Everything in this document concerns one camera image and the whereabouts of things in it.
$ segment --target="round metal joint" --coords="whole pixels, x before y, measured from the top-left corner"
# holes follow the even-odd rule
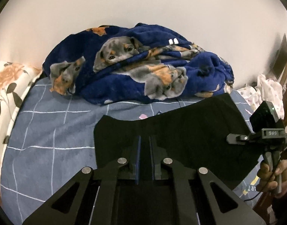
[[[200,167],[200,168],[199,168],[199,173],[201,173],[201,174],[206,174],[206,173],[208,173],[208,169],[205,168],[205,167]]]
[[[83,172],[84,174],[90,173],[90,171],[91,171],[91,168],[88,167],[88,166],[82,168],[82,172]]]
[[[127,159],[121,157],[121,158],[117,159],[117,162],[118,162],[119,164],[125,164],[125,163],[127,162]]]
[[[165,158],[165,159],[163,159],[163,162],[164,162],[165,164],[172,164],[172,163],[173,163],[173,160],[170,159],[170,158]]]

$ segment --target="blanket fold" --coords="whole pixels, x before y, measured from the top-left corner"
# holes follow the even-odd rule
[[[231,66],[178,33],[159,25],[103,25],[60,42],[44,71],[51,91],[77,94],[93,104],[230,93]]]

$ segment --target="bed sheet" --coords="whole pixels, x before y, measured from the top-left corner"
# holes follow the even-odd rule
[[[1,195],[3,209],[14,224],[22,224],[81,168],[96,168],[93,129],[103,115],[138,120],[202,100],[191,97],[147,105],[123,101],[97,106],[77,96],[50,92],[50,86],[50,80],[44,78],[30,90],[5,151]],[[238,92],[232,91],[231,97],[251,128],[252,109]],[[234,189],[243,200],[257,194],[258,169],[259,163]]]

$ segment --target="white wall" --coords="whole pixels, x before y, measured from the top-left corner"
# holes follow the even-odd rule
[[[236,88],[267,70],[287,35],[279,0],[10,0],[0,15],[0,60],[39,67],[71,33],[138,22],[166,26],[226,59]]]

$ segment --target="blanket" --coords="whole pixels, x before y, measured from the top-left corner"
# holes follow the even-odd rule
[[[178,33],[159,25],[103,25],[66,37],[43,69],[51,91],[92,104],[124,100],[211,97],[231,92],[231,66]]]

